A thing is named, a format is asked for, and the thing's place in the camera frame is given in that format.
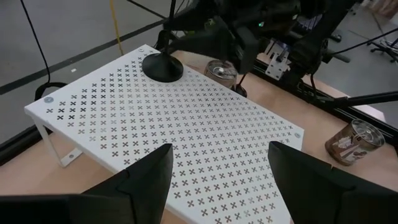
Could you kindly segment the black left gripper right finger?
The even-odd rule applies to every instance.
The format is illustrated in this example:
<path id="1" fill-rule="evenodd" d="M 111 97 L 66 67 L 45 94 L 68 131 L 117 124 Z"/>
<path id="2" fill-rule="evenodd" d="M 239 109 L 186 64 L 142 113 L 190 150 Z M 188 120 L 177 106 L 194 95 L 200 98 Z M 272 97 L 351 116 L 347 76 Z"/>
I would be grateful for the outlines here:
<path id="1" fill-rule="evenodd" d="M 294 223 L 397 224 L 397 192 L 281 142 L 268 161 Z"/>

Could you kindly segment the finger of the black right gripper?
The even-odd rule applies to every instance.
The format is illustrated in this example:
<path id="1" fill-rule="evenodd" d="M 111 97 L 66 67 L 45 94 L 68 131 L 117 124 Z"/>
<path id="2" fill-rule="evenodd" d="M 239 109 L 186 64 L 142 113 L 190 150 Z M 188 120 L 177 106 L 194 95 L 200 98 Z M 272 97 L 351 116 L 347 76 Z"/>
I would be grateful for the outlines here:
<path id="1" fill-rule="evenodd" d="M 235 31 L 224 28 L 207 29 L 173 40 L 175 50 L 201 54 L 217 59 L 236 59 L 237 40 Z"/>
<path id="2" fill-rule="evenodd" d="M 165 30 L 203 30 L 212 19 L 215 27 L 228 30 L 223 16 L 231 7 L 231 1 L 192 1 L 182 11 L 170 16 L 163 27 Z"/>

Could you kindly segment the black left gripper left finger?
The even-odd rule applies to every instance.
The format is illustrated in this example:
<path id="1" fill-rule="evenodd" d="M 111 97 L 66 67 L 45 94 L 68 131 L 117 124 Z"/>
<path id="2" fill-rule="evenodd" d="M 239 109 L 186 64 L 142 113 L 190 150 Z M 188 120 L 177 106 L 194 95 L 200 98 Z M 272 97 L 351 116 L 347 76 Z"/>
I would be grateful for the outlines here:
<path id="1" fill-rule="evenodd" d="M 174 155 L 164 144 L 80 194 L 1 197 L 1 223 L 160 223 Z"/>

